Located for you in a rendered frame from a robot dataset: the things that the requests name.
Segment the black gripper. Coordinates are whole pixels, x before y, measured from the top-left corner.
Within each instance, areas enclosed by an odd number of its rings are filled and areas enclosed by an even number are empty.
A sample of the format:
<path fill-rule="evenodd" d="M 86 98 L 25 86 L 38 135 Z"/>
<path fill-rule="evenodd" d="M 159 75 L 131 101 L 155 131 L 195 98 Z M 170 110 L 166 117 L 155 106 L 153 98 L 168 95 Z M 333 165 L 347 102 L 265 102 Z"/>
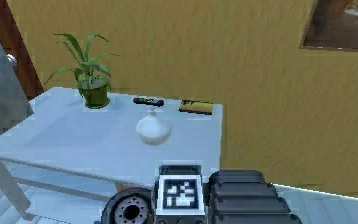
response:
<path fill-rule="evenodd" d="M 133 187 L 116 193 L 101 212 L 100 224 L 154 224 L 152 191 Z"/>

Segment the pale blue table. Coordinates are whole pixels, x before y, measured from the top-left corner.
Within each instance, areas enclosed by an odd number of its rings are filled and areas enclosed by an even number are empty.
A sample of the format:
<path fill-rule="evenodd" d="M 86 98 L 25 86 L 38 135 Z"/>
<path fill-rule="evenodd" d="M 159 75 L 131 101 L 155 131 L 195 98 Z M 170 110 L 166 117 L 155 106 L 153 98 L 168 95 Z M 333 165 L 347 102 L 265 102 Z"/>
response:
<path fill-rule="evenodd" d="M 123 184 L 151 186 L 164 163 L 197 163 L 204 175 L 220 163 L 223 107 L 209 115 L 180 111 L 168 99 L 157 109 L 172 125 L 160 146 L 144 144 L 137 123 L 148 108 L 111 94 L 99 110 L 74 89 L 54 87 L 35 98 L 33 115 L 0 136 L 0 161 L 29 199 L 27 221 L 0 190 L 0 224 L 94 224 Z"/>

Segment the white round vase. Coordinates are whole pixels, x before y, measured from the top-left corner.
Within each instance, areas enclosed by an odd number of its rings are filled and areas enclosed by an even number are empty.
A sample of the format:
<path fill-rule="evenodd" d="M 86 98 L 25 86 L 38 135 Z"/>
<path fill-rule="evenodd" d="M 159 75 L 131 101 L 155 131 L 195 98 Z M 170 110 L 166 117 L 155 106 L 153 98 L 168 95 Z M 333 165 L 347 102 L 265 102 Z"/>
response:
<path fill-rule="evenodd" d="M 160 116 L 155 108 L 151 108 L 148 115 L 138 121 L 135 131 L 146 145 L 159 146 L 171 136 L 172 125 L 168 118 Z"/>

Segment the black remote control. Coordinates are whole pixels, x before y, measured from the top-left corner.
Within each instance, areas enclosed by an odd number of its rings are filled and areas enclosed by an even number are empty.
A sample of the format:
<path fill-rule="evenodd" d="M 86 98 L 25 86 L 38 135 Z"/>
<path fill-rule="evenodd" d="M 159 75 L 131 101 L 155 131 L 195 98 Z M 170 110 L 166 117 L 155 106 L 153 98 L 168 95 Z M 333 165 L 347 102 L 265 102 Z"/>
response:
<path fill-rule="evenodd" d="M 164 100 L 154 99 L 154 98 L 135 97 L 135 98 L 133 98 L 133 102 L 135 104 L 152 105 L 152 106 L 157 106 L 157 107 L 161 107 L 164 105 Z"/>

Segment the green potted house plant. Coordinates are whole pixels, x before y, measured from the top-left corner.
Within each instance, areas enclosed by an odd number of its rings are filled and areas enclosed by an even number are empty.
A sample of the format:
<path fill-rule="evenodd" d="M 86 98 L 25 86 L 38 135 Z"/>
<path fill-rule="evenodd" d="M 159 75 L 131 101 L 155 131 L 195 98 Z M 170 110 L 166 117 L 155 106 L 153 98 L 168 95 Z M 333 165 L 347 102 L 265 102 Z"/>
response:
<path fill-rule="evenodd" d="M 71 72 L 74 75 L 78 93 L 84 99 L 85 106 L 89 109 L 106 107 L 110 103 L 108 91 L 112 89 L 110 83 L 112 74 L 108 67 L 101 62 L 101 59 L 106 56 L 117 56 L 117 53 L 104 52 L 96 57 L 91 57 L 90 50 L 95 38 L 105 42 L 108 39 L 103 35 L 92 33 L 87 36 L 84 46 L 81 46 L 73 34 L 55 33 L 55 36 L 65 38 L 62 44 L 75 60 L 76 66 L 57 68 L 45 83 L 48 83 L 60 73 Z"/>

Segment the grey room door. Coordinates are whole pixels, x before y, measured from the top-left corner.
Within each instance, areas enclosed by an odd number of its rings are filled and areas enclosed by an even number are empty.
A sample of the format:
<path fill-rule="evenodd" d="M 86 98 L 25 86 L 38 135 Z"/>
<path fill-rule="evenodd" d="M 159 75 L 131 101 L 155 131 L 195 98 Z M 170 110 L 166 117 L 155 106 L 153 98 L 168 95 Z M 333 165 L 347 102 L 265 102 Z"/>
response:
<path fill-rule="evenodd" d="M 7 54 L 0 41 L 0 136 L 33 114 Z"/>

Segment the framed wall picture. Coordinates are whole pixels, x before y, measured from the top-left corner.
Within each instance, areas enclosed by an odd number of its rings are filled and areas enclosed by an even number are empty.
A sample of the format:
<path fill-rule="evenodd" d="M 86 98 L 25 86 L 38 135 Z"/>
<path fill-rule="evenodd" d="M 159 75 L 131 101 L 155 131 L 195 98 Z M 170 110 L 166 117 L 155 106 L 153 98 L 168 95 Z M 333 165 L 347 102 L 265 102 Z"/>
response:
<path fill-rule="evenodd" d="M 300 47 L 358 51 L 358 0 L 314 0 Z"/>

